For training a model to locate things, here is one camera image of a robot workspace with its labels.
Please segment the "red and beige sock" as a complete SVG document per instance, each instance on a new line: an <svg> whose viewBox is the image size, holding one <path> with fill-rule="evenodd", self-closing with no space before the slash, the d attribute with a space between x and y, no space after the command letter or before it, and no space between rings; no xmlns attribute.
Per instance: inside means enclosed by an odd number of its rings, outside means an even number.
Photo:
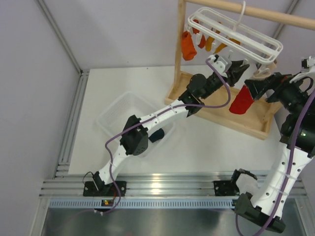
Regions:
<svg viewBox="0 0 315 236"><path fill-rule="evenodd" d="M277 60L274 60L269 65L262 65L253 73L250 80L263 81L269 76L271 76L271 74L276 68ZM252 98L248 87L246 85L243 85L243 87L235 97L234 101L231 103L229 111L232 114L243 115L246 113L246 111L249 109L253 102L254 99Z"/></svg>

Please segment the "white plastic clip hanger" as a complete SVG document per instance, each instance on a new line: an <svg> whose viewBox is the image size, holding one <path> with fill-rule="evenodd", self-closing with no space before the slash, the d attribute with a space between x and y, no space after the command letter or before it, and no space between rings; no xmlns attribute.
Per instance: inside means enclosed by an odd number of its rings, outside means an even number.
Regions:
<svg viewBox="0 0 315 236"><path fill-rule="evenodd" d="M243 1L237 21L209 7L202 7L188 17L188 25L198 29L201 34L212 36L230 48L229 55L241 53L246 59L262 65L269 65L277 59L283 50L283 44L257 30L242 24L246 2ZM237 45L226 39L225 33L241 42Z"/></svg>

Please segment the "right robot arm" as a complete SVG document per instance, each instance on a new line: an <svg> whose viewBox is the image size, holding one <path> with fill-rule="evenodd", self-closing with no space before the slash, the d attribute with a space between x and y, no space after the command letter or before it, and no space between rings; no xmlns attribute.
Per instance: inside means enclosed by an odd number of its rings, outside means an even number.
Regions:
<svg viewBox="0 0 315 236"><path fill-rule="evenodd" d="M301 171L315 155L315 94L300 89L306 79L314 83L309 73L276 72L264 80L245 80L232 103L235 106L255 101L272 90L266 101L280 102L289 112L280 130L280 155L262 186L258 187L254 174L243 169L235 170L229 183L231 192L239 195L236 215L260 226L258 235L264 230L276 233L285 230L284 204Z"/></svg>

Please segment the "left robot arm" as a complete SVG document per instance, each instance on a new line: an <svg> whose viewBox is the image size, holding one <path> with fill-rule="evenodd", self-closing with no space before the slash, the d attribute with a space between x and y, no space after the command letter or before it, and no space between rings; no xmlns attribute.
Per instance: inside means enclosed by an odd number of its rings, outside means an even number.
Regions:
<svg viewBox="0 0 315 236"><path fill-rule="evenodd" d="M167 107L140 118L135 115L128 118L123 131L111 138L111 141L120 139L116 152L110 153L108 163L92 175L91 181L84 183L85 197L121 196L121 186L125 182L116 181L116 178L126 161L144 153L149 143L162 139L163 127L205 108L203 100L215 91L233 87L249 68L249 64L242 60L230 61L216 56L210 56L206 63L213 73L209 77L192 75L186 90Z"/></svg>

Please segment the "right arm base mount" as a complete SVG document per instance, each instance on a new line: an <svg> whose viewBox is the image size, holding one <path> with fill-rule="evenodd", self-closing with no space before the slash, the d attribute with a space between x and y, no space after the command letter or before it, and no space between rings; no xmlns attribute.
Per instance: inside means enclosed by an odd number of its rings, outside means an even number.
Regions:
<svg viewBox="0 0 315 236"><path fill-rule="evenodd" d="M240 187L244 189L246 184L257 187L257 176L244 169L235 169L230 180L216 180L213 184L215 196L239 196Z"/></svg>

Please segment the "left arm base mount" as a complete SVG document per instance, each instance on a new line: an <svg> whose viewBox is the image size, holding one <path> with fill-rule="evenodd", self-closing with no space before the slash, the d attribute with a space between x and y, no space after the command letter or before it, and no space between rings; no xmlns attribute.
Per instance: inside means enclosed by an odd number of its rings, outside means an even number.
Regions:
<svg viewBox="0 0 315 236"><path fill-rule="evenodd" d="M124 197L126 194L126 181L116 181L105 184L100 178L99 171L92 174L91 181L84 181L84 197L118 197L119 194Z"/></svg>

